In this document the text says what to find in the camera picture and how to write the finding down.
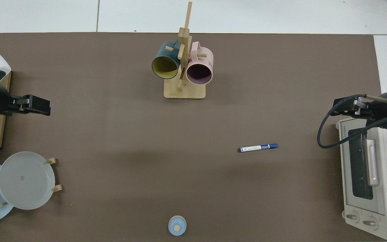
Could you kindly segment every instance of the marker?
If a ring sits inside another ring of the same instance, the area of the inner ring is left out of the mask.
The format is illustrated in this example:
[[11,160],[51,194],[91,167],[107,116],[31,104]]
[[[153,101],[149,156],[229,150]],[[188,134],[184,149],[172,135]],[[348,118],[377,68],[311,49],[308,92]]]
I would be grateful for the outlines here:
[[268,145],[262,145],[262,146],[254,146],[254,147],[242,147],[242,148],[238,148],[238,152],[275,149],[277,147],[278,147],[278,144],[268,144]]

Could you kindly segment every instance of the oven door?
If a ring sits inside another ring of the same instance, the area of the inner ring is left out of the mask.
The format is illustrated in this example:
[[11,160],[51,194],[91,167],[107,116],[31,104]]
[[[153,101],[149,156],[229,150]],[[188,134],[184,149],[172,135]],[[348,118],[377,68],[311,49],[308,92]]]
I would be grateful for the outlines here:
[[[346,138],[356,130],[365,127],[365,124],[366,120],[363,119],[340,121],[340,138]],[[383,149],[377,147],[381,145],[380,130],[374,129],[341,145],[345,203],[385,215],[383,186],[380,183],[378,164],[376,164],[376,162],[382,162],[383,152],[380,150]]]

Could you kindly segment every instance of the oven window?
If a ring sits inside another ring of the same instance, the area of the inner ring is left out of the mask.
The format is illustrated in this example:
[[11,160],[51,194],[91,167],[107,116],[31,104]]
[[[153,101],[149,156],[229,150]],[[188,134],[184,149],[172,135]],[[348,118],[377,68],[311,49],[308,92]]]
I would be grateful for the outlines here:
[[[356,130],[359,129],[349,130],[349,136]],[[373,187],[368,185],[367,161],[363,145],[366,138],[367,135],[363,133],[349,141],[350,170],[352,173],[353,195],[371,200],[373,199]]]

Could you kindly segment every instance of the mug handle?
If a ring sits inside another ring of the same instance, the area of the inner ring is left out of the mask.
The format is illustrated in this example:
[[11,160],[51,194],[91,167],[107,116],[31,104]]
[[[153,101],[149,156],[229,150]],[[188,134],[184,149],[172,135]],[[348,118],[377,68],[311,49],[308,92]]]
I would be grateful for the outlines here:
[[192,61],[198,61],[197,51],[201,49],[200,43],[195,41],[192,43],[192,49],[190,50],[190,58]]

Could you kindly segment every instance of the wooden base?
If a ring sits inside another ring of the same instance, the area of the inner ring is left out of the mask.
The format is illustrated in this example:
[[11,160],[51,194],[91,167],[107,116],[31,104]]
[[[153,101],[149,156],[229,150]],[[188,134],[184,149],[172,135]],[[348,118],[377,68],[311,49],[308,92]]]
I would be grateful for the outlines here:
[[205,98],[206,86],[192,84],[185,76],[180,80],[181,73],[182,71],[179,69],[174,78],[164,80],[164,97],[178,99]]

